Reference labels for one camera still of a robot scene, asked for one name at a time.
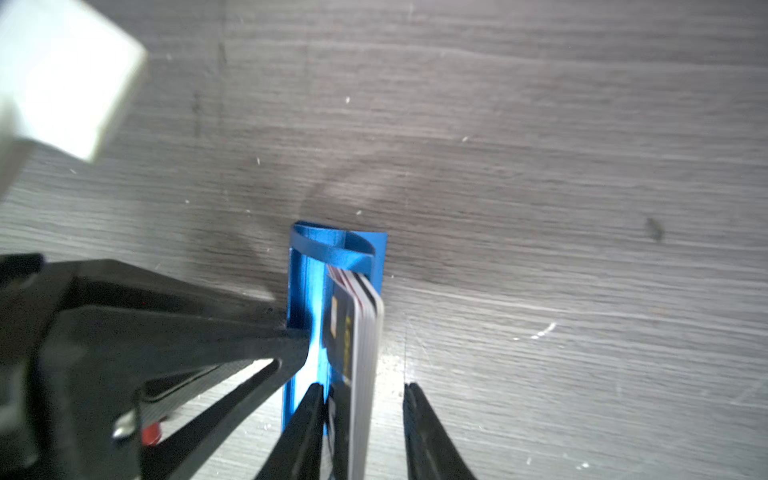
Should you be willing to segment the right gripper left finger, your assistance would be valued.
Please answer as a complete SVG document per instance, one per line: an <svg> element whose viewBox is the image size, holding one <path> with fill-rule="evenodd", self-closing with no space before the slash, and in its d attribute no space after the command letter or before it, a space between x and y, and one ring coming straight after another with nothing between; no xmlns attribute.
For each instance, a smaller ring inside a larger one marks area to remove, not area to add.
<svg viewBox="0 0 768 480"><path fill-rule="evenodd" d="M188 479L304 365L265 304L117 260L1 259L1 475Z"/></svg>

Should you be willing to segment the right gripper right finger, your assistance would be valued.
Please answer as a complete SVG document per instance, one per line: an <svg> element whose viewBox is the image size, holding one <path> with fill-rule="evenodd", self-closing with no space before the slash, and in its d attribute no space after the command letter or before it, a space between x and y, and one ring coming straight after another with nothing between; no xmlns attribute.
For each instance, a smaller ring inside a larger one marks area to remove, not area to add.
<svg viewBox="0 0 768 480"><path fill-rule="evenodd" d="M476 479L415 382L404 385L403 424L410 480Z"/></svg>

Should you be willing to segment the blue card box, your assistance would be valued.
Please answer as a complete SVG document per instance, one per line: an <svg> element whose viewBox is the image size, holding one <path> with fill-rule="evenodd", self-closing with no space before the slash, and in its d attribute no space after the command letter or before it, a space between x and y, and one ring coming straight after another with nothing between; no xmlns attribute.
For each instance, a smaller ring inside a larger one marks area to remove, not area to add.
<svg viewBox="0 0 768 480"><path fill-rule="evenodd" d="M304 366L284 386L282 427L286 428L309 386L330 383L330 366L323 346L323 319L332 287L327 268L334 266L367 276L382 290L388 234L344 230L297 221L289 236L287 326L310 333Z"/></svg>

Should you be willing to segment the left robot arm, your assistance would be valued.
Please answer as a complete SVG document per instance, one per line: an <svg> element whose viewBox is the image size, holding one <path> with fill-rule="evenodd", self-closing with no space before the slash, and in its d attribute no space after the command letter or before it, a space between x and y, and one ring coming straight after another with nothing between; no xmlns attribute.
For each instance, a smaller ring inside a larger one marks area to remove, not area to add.
<svg viewBox="0 0 768 480"><path fill-rule="evenodd" d="M1 189L33 148L95 162L144 79L144 46L84 1L1 4Z"/></svg>

